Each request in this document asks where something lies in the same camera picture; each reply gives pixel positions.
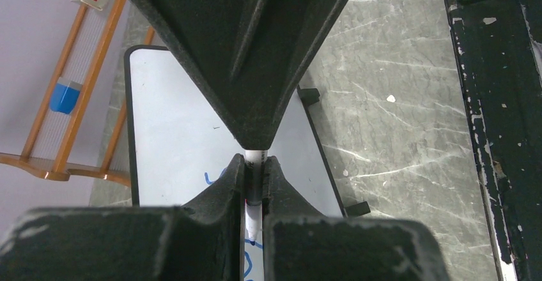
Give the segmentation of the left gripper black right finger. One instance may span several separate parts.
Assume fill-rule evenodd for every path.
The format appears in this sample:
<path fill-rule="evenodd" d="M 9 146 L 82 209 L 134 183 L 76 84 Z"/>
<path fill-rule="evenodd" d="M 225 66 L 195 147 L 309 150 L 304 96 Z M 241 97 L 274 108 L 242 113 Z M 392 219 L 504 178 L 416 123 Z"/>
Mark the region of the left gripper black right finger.
<path fill-rule="evenodd" d="M 265 163 L 265 280 L 449 280 L 439 244 L 422 223 L 330 217 Z"/>

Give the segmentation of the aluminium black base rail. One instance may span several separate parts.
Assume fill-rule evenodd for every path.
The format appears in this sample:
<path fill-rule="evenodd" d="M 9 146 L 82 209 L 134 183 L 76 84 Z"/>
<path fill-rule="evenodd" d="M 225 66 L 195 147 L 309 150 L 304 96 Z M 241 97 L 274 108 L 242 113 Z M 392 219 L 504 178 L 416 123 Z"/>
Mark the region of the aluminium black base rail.
<path fill-rule="evenodd" d="M 541 279 L 541 0 L 444 0 L 500 280 Z"/>

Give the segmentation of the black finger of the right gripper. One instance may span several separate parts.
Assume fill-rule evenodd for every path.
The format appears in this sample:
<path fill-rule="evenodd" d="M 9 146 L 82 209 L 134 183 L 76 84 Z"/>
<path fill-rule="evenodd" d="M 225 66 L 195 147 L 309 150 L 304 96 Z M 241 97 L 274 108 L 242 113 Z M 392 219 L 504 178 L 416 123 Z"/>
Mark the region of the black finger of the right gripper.
<path fill-rule="evenodd" d="M 271 147 L 287 104 L 349 0 L 129 0 L 239 145 Z"/>

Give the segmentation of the orange wooden shelf rack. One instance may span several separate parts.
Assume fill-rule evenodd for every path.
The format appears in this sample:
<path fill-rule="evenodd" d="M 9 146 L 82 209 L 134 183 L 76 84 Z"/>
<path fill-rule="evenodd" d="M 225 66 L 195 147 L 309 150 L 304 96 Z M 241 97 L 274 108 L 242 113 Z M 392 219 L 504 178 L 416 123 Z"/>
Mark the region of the orange wooden shelf rack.
<path fill-rule="evenodd" d="M 114 32 L 117 28 L 121 13 L 127 0 L 114 0 L 109 16 L 103 28 L 100 39 L 97 43 L 93 57 L 89 64 L 83 84 L 64 80 L 62 78 L 66 64 L 70 59 L 75 41 L 81 31 L 88 7 L 82 6 L 78 9 L 74 22 L 71 26 L 68 38 L 66 39 L 59 61 L 55 67 L 50 84 L 45 92 L 38 113 L 36 114 L 31 131 L 20 155 L 1 154 L 1 163 L 21 169 L 37 178 L 50 181 L 68 181 L 70 176 L 86 176 L 89 178 L 102 179 L 115 182 L 124 186 L 131 186 L 127 174 L 110 170 L 112 158 L 120 139 L 121 130 L 127 119 L 127 106 L 123 104 L 118 115 L 118 120 L 113 129 L 112 137 L 100 167 L 91 167 L 68 162 L 74 142 L 85 111 L 88 107 L 99 73 L 103 66 L 107 51 L 111 44 Z M 69 113 L 70 121 L 67 124 L 58 152 L 53 160 L 34 157 L 32 155 L 34 146 L 40 135 L 43 122 L 48 113 L 50 101 L 59 97 L 59 101 L 69 102 L 73 109 Z"/>

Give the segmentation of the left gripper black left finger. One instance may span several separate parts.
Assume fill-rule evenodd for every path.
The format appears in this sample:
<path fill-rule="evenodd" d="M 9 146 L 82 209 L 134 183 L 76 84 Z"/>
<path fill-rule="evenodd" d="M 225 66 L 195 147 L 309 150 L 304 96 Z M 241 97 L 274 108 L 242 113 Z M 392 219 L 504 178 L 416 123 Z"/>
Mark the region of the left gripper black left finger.
<path fill-rule="evenodd" d="M 241 280 L 244 165 L 182 206 L 28 211 L 1 242 L 1 279 Z"/>

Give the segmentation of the small whiteboard black frame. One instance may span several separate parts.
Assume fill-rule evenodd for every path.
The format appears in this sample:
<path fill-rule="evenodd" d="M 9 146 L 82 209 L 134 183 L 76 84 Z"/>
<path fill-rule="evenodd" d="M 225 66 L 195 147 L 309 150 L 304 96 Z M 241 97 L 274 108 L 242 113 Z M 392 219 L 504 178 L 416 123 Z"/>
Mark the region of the small whiteboard black frame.
<path fill-rule="evenodd" d="M 136 45 L 124 56 L 132 197 L 136 205 L 181 206 L 216 182 L 242 147 L 165 47 Z M 309 109 L 316 88 L 296 88 L 268 150 L 288 183 L 327 217 L 356 218 L 345 206 Z"/>

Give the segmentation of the white blue marker pen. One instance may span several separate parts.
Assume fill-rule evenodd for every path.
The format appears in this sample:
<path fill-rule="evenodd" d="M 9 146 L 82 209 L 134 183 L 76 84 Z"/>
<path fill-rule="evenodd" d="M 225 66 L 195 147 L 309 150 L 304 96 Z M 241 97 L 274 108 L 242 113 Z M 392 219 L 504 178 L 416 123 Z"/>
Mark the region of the white blue marker pen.
<path fill-rule="evenodd" d="M 245 151 L 245 229 L 250 244 L 255 245 L 261 230 L 263 177 L 267 150 Z"/>

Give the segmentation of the blue eraser on shelf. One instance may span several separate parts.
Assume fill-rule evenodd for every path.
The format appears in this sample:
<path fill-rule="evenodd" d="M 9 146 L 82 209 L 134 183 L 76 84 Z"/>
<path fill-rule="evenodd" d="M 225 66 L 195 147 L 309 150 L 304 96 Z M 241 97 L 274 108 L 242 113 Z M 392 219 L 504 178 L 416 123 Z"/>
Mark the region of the blue eraser on shelf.
<path fill-rule="evenodd" d="M 78 101 L 82 84 L 60 77 L 49 100 L 49 109 L 53 112 L 70 114 Z"/>

